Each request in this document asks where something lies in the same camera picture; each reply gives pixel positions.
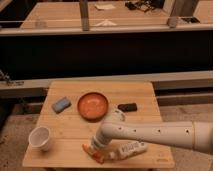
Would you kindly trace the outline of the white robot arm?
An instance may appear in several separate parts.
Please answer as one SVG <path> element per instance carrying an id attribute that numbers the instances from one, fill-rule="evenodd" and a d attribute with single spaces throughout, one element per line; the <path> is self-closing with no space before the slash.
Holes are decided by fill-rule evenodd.
<path id="1" fill-rule="evenodd" d="M 93 149 L 105 148 L 112 140 L 136 140 L 213 155 L 212 122 L 128 123 L 119 109 L 111 110 L 91 138 Z"/>

